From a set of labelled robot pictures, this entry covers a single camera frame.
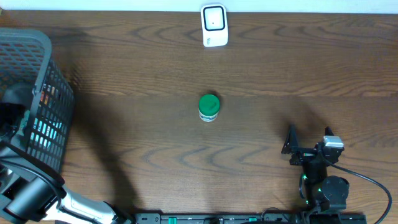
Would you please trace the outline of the green lid jar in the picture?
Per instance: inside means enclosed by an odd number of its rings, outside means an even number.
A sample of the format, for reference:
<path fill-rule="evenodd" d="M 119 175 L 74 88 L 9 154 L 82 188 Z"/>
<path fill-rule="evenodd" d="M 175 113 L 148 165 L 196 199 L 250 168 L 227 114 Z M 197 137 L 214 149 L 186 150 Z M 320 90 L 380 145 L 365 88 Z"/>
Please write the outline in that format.
<path fill-rule="evenodd" d="M 217 96 L 207 94 L 203 95 L 198 103 L 199 117 L 204 122 L 214 121 L 220 111 L 220 100 Z"/>

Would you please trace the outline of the teal tissue pack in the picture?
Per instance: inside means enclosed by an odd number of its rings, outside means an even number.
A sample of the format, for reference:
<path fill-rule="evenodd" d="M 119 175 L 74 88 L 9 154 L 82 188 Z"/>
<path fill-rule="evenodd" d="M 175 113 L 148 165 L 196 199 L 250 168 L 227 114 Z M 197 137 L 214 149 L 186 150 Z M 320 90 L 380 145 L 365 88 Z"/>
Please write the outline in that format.
<path fill-rule="evenodd" d="M 49 121 L 48 119 L 43 122 L 36 118 L 33 130 L 38 133 L 32 132 L 30 140 L 39 143 L 44 149 L 49 149 L 54 142 L 58 141 L 62 127 L 63 123 L 61 122 Z"/>

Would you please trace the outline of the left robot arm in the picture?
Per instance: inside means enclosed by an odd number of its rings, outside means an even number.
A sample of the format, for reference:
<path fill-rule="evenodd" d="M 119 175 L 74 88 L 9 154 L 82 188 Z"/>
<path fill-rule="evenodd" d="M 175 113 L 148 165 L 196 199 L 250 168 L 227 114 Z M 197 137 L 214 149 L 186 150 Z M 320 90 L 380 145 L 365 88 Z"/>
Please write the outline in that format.
<path fill-rule="evenodd" d="M 61 177 L 68 113 L 62 92 L 48 86 L 38 95 L 28 83 L 10 86 L 1 97 L 1 216 L 13 223 L 135 223 L 106 202 L 90 200 Z"/>

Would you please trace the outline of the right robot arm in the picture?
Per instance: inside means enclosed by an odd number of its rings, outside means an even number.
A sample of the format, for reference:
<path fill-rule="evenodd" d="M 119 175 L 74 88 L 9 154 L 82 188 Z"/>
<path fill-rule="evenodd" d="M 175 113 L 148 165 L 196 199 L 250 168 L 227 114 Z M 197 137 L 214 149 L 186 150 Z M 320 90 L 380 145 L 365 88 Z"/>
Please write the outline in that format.
<path fill-rule="evenodd" d="M 325 128 L 322 141 L 313 147 L 301 147 L 295 127 L 289 126 L 281 153 L 291 156 L 290 165 L 303 170 L 299 192 L 307 208 L 298 215 L 301 223 L 341 223 L 340 213 L 346 209 L 349 182 L 328 175 L 327 167 L 337 163 L 343 151 L 343 141 L 329 127 Z"/>

